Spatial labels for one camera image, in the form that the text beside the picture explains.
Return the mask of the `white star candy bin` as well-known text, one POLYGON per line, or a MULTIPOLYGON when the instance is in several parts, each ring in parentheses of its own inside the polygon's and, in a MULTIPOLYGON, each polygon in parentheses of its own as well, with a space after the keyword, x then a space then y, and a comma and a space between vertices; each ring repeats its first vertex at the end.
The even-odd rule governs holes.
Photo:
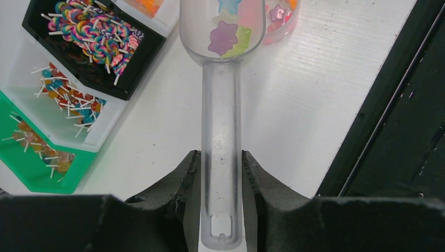
POLYGON ((179 19, 179 0, 113 1, 118 8, 163 37, 168 37, 179 19))

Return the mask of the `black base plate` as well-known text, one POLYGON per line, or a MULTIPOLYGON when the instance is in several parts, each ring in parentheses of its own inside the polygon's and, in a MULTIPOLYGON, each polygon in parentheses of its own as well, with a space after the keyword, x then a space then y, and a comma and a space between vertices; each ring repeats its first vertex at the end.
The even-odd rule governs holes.
POLYGON ((444 1, 416 1, 317 196, 444 199, 444 1))

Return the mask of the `translucent plastic scoop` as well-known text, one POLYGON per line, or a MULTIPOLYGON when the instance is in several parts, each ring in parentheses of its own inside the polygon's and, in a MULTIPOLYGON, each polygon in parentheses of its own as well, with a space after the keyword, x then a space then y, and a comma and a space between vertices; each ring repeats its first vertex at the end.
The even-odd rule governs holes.
POLYGON ((241 65, 261 45, 264 1, 180 1, 179 36, 202 67, 200 240, 216 251, 242 241, 241 65))

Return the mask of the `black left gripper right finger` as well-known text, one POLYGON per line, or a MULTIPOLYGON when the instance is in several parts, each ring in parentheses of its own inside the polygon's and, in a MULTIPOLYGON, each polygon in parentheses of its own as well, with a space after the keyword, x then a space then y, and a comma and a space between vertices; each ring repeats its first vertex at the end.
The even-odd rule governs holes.
POLYGON ((307 198, 242 152, 247 251, 444 251, 438 199, 307 198))

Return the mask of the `white lollipop bin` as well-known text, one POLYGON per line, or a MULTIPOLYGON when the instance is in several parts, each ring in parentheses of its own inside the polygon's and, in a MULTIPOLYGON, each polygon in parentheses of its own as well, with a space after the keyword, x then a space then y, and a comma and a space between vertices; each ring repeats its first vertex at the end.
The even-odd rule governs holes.
POLYGON ((1 35, 1 94, 45 141, 98 152, 127 101, 87 88, 24 30, 1 35))

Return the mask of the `green candy bin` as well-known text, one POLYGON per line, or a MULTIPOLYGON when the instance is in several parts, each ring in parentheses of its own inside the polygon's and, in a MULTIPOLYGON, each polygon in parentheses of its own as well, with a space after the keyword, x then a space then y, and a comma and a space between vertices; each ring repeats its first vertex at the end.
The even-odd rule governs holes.
POLYGON ((1 161, 30 191, 74 193, 96 156, 94 152, 53 144, 5 94, 1 93, 1 161), (46 156, 43 153, 37 153, 31 146, 26 148, 18 138, 13 138, 13 134, 17 133, 19 128, 18 121, 12 116, 23 119, 54 150, 75 155, 67 172, 58 172, 50 166, 48 160, 44 160, 46 156))

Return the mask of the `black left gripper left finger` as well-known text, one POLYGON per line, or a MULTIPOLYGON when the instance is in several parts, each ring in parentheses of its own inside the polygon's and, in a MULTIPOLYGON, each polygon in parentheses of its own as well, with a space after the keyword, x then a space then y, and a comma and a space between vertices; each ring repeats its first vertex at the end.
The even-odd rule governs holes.
POLYGON ((1 195, 1 251, 198 251, 200 152, 122 201, 1 195))

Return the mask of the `clear plastic jar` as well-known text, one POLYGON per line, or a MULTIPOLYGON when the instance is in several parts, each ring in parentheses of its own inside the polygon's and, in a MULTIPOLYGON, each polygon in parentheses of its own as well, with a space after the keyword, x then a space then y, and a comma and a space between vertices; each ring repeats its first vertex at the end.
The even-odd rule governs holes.
POLYGON ((300 14, 301 2, 301 0, 266 1, 264 45, 281 41, 294 30, 300 14))

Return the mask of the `black swirl lollipop bin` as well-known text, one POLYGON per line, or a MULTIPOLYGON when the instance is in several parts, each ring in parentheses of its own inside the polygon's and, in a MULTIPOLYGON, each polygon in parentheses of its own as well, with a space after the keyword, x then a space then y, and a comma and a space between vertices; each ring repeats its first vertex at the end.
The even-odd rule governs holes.
POLYGON ((112 1, 31 1, 22 26, 82 85, 122 100, 166 41, 112 1))

